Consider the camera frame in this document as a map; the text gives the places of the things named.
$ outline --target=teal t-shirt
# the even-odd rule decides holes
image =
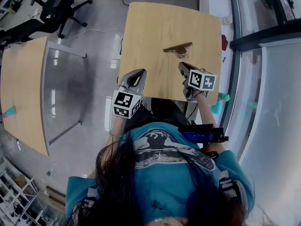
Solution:
[[[145,224],[157,218],[186,218],[186,202],[195,187],[187,161],[179,152],[189,157],[205,173],[211,174],[217,187],[220,172],[227,170],[230,179],[241,183],[246,193],[247,209],[252,209],[254,199],[251,185],[231,151],[221,153],[214,162],[195,150],[199,146],[187,141],[177,127],[163,122],[149,123],[130,133],[137,151],[135,186]],[[66,216],[70,217],[74,206],[88,198],[89,190],[95,188],[95,179],[70,177]]]

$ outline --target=teal object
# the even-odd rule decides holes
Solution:
[[[223,97],[223,101],[228,102],[229,100],[230,100],[230,95],[225,94],[224,97]]]
[[[222,101],[218,100],[215,105],[211,107],[211,112],[216,115],[221,115],[222,113]]]
[[[8,116],[12,116],[12,115],[15,115],[16,114],[16,108],[14,106],[8,108],[4,115],[2,115],[3,117],[8,117]]]
[[[257,103],[256,102],[248,102],[248,107],[257,110]]]
[[[211,112],[216,115],[221,115],[222,113],[222,103],[228,102],[230,100],[230,95],[224,93],[218,93],[217,102],[211,107]]]

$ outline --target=white wall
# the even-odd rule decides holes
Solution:
[[[261,116],[242,161],[256,193],[249,225],[262,225],[258,206],[280,226],[301,221],[300,51],[301,43],[267,48]]]

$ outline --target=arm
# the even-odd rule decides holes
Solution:
[[[103,163],[105,163],[116,151],[116,148],[119,144],[119,141],[121,140],[123,134],[124,134],[124,128],[126,125],[126,118],[116,116],[113,128],[110,132],[109,138],[107,140],[107,143],[105,144],[106,147],[108,147],[108,150],[106,151],[106,156],[104,157],[105,160]],[[88,176],[88,178],[95,178],[95,170]]]
[[[198,102],[198,110],[199,110],[199,113],[201,114],[203,124],[213,124],[215,127],[217,127],[214,117],[212,115],[211,109],[207,102],[206,96],[204,95],[204,93],[199,93],[199,94],[198,93],[199,93],[199,90],[194,91],[194,94],[197,94],[195,97]],[[215,151],[218,154],[221,154],[224,150],[225,149],[224,149],[222,143],[211,143],[209,145],[210,152]]]

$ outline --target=table leg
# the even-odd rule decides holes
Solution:
[[[83,51],[78,51],[76,49],[72,49],[72,48],[67,47],[65,45],[54,43],[52,41],[48,41],[47,46],[48,46],[48,48],[53,48],[55,50],[63,51],[63,52],[73,54],[73,55],[77,55],[77,56],[80,56],[80,57],[83,57],[83,58],[85,58],[87,56],[87,54]]]
[[[49,145],[51,145],[52,143],[54,143],[58,138],[60,138],[61,136],[65,135],[69,130],[71,130],[72,128],[76,127],[77,125],[81,125],[81,121],[77,121],[76,123],[74,123],[72,126],[70,126],[69,128],[67,128],[66,130],[64,130],[61,134],[57,135],[55,138],[53,138],[52,140],[49,141]]]

